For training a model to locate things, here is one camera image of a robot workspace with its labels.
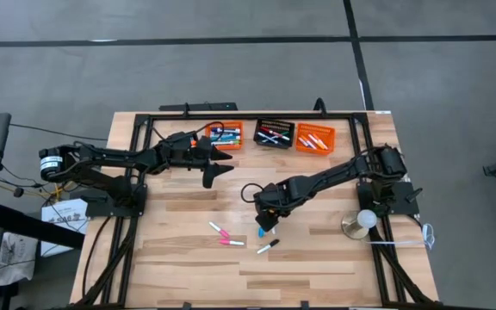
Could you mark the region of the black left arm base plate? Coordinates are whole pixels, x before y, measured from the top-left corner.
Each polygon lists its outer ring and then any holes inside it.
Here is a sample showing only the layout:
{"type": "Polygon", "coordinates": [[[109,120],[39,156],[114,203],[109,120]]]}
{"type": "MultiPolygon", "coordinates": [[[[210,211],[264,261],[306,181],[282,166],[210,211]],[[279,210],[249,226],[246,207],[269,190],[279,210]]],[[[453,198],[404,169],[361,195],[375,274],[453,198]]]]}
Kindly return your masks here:
{"type": "Polygon", "coordinates": [[[147,187],[135,185],[131,199],[113,198],[110,194],[100,189],[85,189],[73,195],[87,203],[85,215],[95,217],[125,217],[141,216],[145,210],[147,187]]]}

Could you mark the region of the black power strip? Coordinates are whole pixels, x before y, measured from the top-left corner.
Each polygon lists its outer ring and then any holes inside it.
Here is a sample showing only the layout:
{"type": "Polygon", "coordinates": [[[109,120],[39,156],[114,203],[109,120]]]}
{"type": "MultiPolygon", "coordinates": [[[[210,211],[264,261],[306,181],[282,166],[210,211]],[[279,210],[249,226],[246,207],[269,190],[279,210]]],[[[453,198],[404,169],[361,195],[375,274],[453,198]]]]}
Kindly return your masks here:
{"type": "MultiPolygon", "coordinates": [[[[183,104],[161,105],[159,111],[183,111],[183,104]]],[[[189,103],[190,111],[236,111],[238,106],[235,102],[204,102],[189,103]]]]}

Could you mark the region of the small black-capped white marker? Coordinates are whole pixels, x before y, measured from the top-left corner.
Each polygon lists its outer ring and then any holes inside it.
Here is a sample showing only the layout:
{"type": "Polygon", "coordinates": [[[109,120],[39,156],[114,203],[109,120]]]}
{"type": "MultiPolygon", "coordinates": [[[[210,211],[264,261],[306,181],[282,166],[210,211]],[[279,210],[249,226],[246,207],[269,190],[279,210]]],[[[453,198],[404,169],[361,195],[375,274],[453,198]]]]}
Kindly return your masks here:
{"type": "Polygon", "coordinates": [[[263,253],[265,253],[266,251],[270,250],[272,247],[276,246],[279,243],[280,243],[280,239],[273,239],[267,245],[265,245],[264,247],[258,249],[257,250],[257,254],[258,255],[263,254],[263,253]]]}

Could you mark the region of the orange plastic basket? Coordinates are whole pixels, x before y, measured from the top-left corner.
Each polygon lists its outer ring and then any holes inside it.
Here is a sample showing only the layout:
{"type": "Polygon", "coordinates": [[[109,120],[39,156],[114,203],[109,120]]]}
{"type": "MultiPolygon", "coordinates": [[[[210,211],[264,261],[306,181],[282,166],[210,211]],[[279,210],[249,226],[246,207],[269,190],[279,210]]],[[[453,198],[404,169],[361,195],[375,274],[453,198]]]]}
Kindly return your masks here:
{"type": "Polygon", "coordinates": [[[296,125],[295,148],[299,152],[308,152],[312,154],[327,156],[334,151],[336,131],[333,127],[325,127],[311,123],[298,123],[296,125]],[[328,146],[328,150],[306,148],[299,140],[299,137],[311,141],[308,134],[317,134],[319,138],[328,146]]]}
{"type": "Polygon", "coordinates": [[[210,137],[210,134],[212,133],[211,132],[211,128],[213,127],[221,127],[221,128],[240,128],[241,129],[241,133],[240,133],[240,145],[235,145],[235,146],[216,146],[218,149],[220,150],[239,150],[242,145],[243,145],[243,133],[244,133],[244,126],[243,126],[243,122],[242,121],[215,121],[215,122],[212,122],[210,124],[208,124],[206,127],[205,127],[205,135],[208,136],[210,138],[210,140],[212,139],[210,137]]]}

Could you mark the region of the black plastic basket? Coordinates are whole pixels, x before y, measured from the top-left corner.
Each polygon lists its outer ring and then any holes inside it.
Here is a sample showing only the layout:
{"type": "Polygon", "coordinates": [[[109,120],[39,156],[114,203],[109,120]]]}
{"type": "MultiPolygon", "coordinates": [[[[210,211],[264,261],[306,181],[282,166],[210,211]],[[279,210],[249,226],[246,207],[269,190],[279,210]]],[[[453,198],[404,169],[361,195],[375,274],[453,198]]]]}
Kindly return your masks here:
{"type": "Polygon", "coordinates": [[[260,118],[260,119],[257,119],[257,122],[256,122],[253,140],[256,144],[258,144],[260,146],[269,146],[269,147],[274,147],[274,148],[279,148],[279,149],[289,149],[293,145],[293,142],[294,142],[294,133],[295,133],[295,124],[292,122],[260,118]],[[285,134],[290,138],[290,141],[287,141],[285,139],[281,139],[281,138],[276,136],[277,141],[279,142],[278,145],[271,144],[271,143],[260,143],[259,142],[260,138],[257,136],[258,132],[265,133],[269,136],[272,135],[270,133],[266,133],[265,131],[261,130],[260,127],[267,127],[267,128],[269,128],[273,131],[276,131],[278,133],[285,134]]]}

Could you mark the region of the thin red marker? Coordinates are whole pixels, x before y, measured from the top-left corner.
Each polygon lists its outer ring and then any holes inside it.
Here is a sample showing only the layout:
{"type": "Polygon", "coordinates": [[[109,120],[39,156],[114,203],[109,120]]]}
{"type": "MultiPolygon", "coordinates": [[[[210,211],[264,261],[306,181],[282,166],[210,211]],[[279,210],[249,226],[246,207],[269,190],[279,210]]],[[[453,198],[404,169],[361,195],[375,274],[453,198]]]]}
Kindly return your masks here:
{"type": "Polygon", "coordinates": [[[278,133],[278,132],[273,131],[273,130],[267,128],[267,127],[260,127],[260,129],[263,130],[263,131],[265,131],[266,133],[270,133],[272,135],[275,135],[275,136],[277,136],[277,137],[279,137],[279,138],[281,138],[283,140],[290,141],[290,138],[287,135],[285,135],[285,134],[278,133]]]}

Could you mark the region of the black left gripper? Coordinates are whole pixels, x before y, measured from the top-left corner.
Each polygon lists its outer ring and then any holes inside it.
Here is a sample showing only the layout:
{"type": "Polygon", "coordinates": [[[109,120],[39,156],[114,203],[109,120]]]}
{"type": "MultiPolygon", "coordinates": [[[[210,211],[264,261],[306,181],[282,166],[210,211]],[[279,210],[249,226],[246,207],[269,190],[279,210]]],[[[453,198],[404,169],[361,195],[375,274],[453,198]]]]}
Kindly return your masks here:
{"type": "Polygon", "coordinates": [[[203,172],[202,186],[205,189],[211,189],[214,179],[232,171],[231,165],[210,164],[212,161],[228,160],[233,156],[212,146],[211,140],[207,136],[197,137],[195,131],[179,132],[168,136],[159,141],[159,158],[161,163],[159,170],[164,171],[170,167],[180,167],[191,169],[200,169],[203,172]],[[196,146],[191,146],[190,141],[196,140],[196,146]]]}

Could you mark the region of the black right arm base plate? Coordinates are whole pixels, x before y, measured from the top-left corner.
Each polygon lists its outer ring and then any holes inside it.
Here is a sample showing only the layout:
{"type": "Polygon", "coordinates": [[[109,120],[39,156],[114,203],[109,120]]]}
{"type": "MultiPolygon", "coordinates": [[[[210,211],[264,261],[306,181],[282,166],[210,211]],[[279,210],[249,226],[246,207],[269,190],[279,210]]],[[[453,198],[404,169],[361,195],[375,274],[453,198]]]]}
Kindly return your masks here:
{"type": "Polygon", "coordinates": [[[361,209],[373,211],[378,217],[390,214],[415,215],[419,213],[417,196],[423,191],[410,182],[362,182],[356,186],[361,209]]]}

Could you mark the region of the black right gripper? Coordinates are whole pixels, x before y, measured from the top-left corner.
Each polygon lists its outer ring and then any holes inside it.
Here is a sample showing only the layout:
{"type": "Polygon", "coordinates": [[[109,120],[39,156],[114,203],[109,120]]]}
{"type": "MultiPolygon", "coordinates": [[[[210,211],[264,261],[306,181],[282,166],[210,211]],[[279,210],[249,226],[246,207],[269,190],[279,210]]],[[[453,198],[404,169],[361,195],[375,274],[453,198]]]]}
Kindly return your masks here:
{"type": "Polygon", "coordinates": [[[279,223],[280,217],[287,217],[293,211],[287,181],[269,183],[253,195],[258,225],[268,232],[279,223]]]}

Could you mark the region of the white cloth bag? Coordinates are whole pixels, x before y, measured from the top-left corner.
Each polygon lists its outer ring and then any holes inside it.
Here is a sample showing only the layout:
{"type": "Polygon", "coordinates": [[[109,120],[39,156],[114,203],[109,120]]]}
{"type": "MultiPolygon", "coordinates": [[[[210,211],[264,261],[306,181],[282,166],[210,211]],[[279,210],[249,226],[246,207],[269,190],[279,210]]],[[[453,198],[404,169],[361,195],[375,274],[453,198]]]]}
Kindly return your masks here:
{"type": "Polygon", "coordinates": [[[31,280],[38,240],[5,232],[0,246],[0,287],[31,280]]]}

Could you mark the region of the light bulb on metal base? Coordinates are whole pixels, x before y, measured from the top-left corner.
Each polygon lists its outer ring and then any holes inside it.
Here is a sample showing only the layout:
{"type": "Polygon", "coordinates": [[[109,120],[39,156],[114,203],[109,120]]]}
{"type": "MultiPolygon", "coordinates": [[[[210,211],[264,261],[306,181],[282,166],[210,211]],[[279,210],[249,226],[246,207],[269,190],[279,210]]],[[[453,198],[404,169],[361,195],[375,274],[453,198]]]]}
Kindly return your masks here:
{"type": "Polygon", "coordinates": [[[364,209],[347,213],[341,221],[341,228],[348,238],[359,240],[364,239],[376,224],[376,214],[372,210],[364,209]]]}

